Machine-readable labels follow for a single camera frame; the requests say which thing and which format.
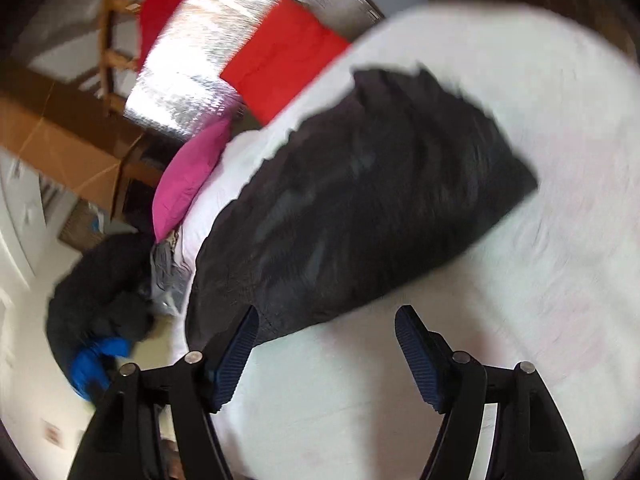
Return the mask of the pile of black clothes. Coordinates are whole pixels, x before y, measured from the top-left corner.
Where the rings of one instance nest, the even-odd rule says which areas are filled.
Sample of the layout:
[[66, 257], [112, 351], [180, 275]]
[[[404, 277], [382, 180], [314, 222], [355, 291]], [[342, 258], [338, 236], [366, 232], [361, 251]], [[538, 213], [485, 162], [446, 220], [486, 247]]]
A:
[[148, 233], [120, 233], [85, 252], [55, 285], [49, 300], [47, 340], [66, 377], [77, 353], [100, 339], [119, 337], [135, 344], [154, 324], [145, 290], [151, 281]]

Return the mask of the magenta pillow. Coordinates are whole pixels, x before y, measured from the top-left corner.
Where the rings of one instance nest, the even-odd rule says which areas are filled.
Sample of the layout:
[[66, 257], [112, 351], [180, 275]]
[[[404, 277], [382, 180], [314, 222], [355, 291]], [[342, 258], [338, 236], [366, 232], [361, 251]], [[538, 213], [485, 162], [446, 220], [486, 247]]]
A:
[[194, 196], [217, 166], [231, 136], [231, 116], [219, 117], [183, 144], [160, 177], [152, 201], [155, 240], [182, 221]]

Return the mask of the blue cloth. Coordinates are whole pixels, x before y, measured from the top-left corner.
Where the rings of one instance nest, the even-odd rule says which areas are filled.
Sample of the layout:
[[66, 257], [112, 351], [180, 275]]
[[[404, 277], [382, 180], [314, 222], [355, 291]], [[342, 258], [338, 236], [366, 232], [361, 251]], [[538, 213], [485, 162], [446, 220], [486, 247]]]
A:
[[111, 387], [117, 359], [128, 358], [132, 343], [122, 337], [107, 337], [81, 348], [70, 364], [70, 384], [86, 401], [96, 405]]

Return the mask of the dark navy quilted jacket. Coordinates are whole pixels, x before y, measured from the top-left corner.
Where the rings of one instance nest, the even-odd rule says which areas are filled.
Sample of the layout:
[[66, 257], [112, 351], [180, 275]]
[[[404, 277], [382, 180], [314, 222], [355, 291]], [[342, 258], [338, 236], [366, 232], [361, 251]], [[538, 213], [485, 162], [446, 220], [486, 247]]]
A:
[[457, 258], [536, 187], [497, 124], [428, 70], [360, 70], [218, 214], [186, 343], [248, 305], [261, 343], [329, 322]]

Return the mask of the wooden headboard frame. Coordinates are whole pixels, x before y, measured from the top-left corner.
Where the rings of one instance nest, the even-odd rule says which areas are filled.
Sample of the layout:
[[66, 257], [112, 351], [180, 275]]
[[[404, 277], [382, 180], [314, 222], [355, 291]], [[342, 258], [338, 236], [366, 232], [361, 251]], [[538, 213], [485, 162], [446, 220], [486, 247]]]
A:
[[125, 18], [137, 18], [141, 11], [139, 0], [102, 0], [99, 15], [98, 74], [104, 114], [124, 114], [126, 99], [116, 92], [115, 74], [137, 73], [139, 59], [115, 48], [116, 22]]

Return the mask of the silver foil insulation sheet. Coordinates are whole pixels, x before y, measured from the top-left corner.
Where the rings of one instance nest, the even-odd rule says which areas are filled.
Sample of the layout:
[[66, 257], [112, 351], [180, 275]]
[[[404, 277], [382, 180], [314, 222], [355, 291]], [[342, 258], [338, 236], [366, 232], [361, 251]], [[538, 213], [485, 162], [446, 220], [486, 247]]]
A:
[[[296, 0], [346, 40], [382, 18], [369, 0]], [[182, 0], [154, 42], [125, 103], [135, 124], [184, 142], [235, 110], [238, 94], [219, 77], [277, 0]]]

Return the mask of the red pillow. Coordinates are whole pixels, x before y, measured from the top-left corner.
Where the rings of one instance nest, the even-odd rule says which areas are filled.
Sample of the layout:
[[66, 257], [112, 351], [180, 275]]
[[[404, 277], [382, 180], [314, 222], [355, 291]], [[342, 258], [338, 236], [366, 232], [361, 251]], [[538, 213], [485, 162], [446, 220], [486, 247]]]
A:
[[265, 125], [348, 48], [349, 42], [306, 6], [278, 0], [224, 66], [220, 78]]

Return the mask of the grey folded garment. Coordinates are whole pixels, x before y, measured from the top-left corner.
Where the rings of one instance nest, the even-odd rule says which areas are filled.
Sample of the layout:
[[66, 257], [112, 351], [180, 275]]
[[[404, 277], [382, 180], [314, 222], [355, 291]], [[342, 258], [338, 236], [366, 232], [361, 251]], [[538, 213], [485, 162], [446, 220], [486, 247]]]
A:
[[168, 240], [152, 248], [150, 291], [157, 314], [176, 318], [183, 312], [189, 280], [189, 269], [175, 262]]

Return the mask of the white embossed bedspread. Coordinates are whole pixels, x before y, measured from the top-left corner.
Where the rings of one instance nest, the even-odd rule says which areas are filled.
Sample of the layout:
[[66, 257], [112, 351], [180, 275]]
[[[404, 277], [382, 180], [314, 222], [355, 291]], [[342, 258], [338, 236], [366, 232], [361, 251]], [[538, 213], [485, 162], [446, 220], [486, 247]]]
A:
[[186, 215], [194, 263], [216, 215], [352, 72], [425, 67], [487, 110], [538, 190], [462, 257], [392, 294], [250, 355], [213, 421], [235, 474], [415, 479], [439, 416], [394, 334], [411, 304], [480, 362], [532, 362], [589, 479], [639, 468], [639, 71], [589, 29], [530, 6], [446, 1], [357, 40], [268, 126], [231, 141]]

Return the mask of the brown wooden nightstand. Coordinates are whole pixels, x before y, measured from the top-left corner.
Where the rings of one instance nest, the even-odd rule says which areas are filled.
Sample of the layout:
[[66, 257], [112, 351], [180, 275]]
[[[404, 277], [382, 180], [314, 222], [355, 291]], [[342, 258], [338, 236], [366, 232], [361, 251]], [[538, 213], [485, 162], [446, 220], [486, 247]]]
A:
[[143, 133], [119, 163], [111, 220], [151, 231], [152, 201], [166, 166], [160, 139], [151, 133]]

